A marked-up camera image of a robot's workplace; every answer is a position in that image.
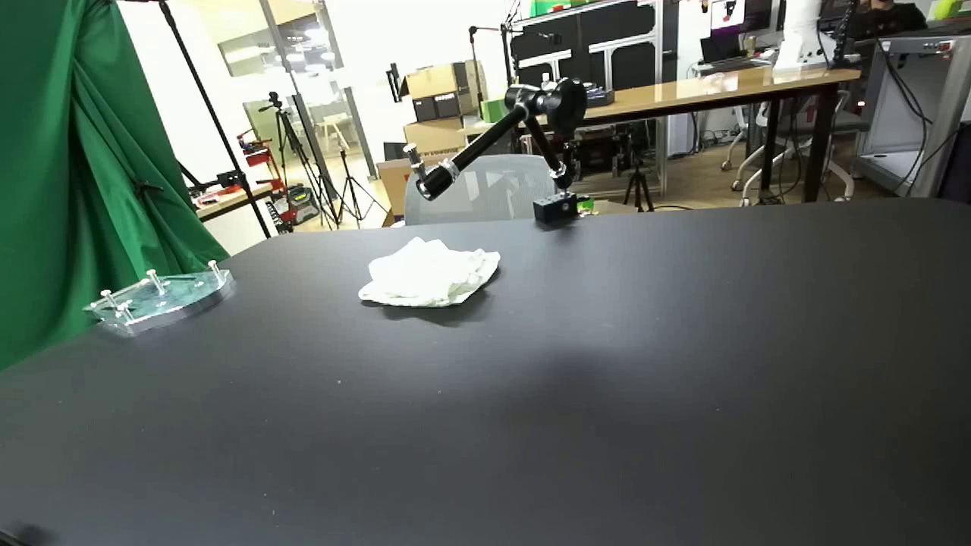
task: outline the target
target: desk leg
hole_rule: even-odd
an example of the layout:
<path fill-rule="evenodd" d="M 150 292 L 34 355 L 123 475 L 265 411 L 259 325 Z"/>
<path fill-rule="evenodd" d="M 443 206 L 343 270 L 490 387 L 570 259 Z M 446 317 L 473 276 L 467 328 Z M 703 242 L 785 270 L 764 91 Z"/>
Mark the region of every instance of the desk leg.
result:
<path fill-rule="evenodd" d="M 778 158 L 778 134 L 781 134 L 781 99 L 768 99 L 768 126 L 764 126 L 764 154 L 760 154 L 760 181 L 759 181 L 759 204 L 781 204 L 772 193 L 772 163 Z"/>
<path fill-rule="evenodd" d="M 815 94 L 813 148 L 810 148 L 808 178 L 802 186 L 802 204 L 815 204 L 820 196 L 833 108 L 836 108 L 836 87 L 831 86 Z"/>

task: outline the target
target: crumpled tissue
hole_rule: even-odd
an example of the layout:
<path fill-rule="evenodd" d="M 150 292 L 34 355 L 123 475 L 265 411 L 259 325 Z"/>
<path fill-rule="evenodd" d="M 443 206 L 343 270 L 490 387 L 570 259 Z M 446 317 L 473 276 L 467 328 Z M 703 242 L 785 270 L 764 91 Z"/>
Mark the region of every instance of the crumpled tissue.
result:
<path fill-rule="evenodd" d="M 494 276 L 498 261 L 498 252 L 454 252 L 414 237 L 367 264 L 371 283 L 357 296 L 385 307 L 458 307 Z"/>

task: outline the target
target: green backdrop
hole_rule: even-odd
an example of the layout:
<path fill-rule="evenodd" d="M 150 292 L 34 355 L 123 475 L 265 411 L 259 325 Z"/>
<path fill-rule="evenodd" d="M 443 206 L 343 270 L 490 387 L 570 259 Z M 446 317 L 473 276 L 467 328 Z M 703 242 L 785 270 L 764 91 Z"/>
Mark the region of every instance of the green backdrop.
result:
<path fill-rule="evenodd" d="M 111 0 L 0 17 L 0 371 L 90 328 L 83 307 L 224 249 L 196 222 Z"/>

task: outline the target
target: floor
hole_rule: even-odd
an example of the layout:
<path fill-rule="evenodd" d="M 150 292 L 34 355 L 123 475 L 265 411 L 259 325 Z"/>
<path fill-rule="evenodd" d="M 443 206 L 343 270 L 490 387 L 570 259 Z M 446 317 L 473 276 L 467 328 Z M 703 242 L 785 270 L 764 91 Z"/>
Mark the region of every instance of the floor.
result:
<path fill-rule="evenodd" d="M 842 166 L 852 163 L 849 154 L 852 154 L 849 142 L 833 148 L 833 158 Z M 659 213 L 694 213 L 694 210 L 735 210 L 735 206 L 743 206 L 740 192 L 731 192 L 731 178 L 737 173 L 737 163 L 743 160 L 743 148 L 735 152 L 729 171 L 723 171 L 723 160 L 725 160 L 725 145 L 712 145 L 706 152 L 694 152 L 694 154 L 685 154 L 685 158 L 670 158 L 667 160 L 667 192 L 656 192 L 653 193 L 656 210 Z M 356 178 L 367 175 L 364 158 L 352 158 L 349 166 L 352 166 Z M 805 160 L 788 160 L 788 163 L 783 163 L 778 171 L 773 193 L 783 204 L 798 204 L 802 201 L 802 186 L 798 186 L 802 171 L 805 171 Z M 343 166 L 336 160 L 330 163 L 330 175 L 333 175 L 333 181 L 343 178 Z M 589 193 L 589 196 L 598 201 L 598 215 L 635 215 L 638 210 L 632 204 L 621 204 L 625 186 L 628 186 L 628 175 L 602 173 L 602 175 L 589 175 L 589 178 L 577 181 L 574 189 L 577 189 L 577 193 Z M 385 222 L 388 196 L 385 196 L 385 189 L 378 181 L 364 181 L 364 186 L 357 186 L 356 193 L 357 193 L 357 204 L 362 204 L 362 210 L 367 215 L 362 222 L 346 215 L 341 222 L 341 231 L 388 223 Z M 842 186 L 833 175 L 825 173 L 820 201 L 833 201 L 836 193 L 842 193 Z M 886 196 L 891 196 L 891 193 L 886 193 L 873 181 L 856 175 L 852 201 L 886 201 Z M 333 231 L 333 222 L 310 219 L 297 231 L 301 234 L 303 231 Z"/>

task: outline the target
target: black tabletop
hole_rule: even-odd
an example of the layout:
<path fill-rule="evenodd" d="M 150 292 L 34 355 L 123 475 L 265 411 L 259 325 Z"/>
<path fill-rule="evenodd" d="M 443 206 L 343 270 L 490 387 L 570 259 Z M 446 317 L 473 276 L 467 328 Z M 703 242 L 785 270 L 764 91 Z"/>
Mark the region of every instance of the black tabletop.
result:
<path fill-rule="evenodd" d="M 357 303 L 409 237 L 461 310 Z M 0 377 L 0 524 L 56 543 L 967 546 L 971 210 L 278 237 L 241 294 Z"/>

